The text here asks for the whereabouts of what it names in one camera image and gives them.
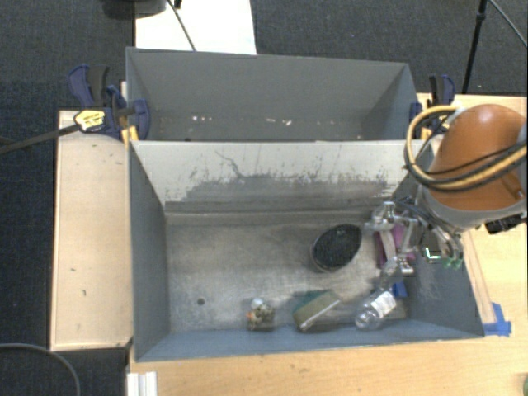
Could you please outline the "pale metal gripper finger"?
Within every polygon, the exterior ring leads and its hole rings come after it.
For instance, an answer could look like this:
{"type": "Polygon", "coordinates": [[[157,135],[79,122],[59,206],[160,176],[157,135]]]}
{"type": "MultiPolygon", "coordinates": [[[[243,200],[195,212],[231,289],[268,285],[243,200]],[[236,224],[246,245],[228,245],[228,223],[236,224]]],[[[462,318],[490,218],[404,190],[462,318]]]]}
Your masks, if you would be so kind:
{"type": "Polygon", "coordinates": [[[414,274],[414,268],[409,261],[401,257],[391,257],[382,266],[379,275],[380,287],[392,287],[393,285],[403,281],[405,277],[414,274]]]}
{"type": "Polygon", "coordinates": [[[370,219],[364,223],[364,231],[367,233],[390,231],[394,227],[394,219],[395,203],[385,201],[371,212],[370,219]]]}

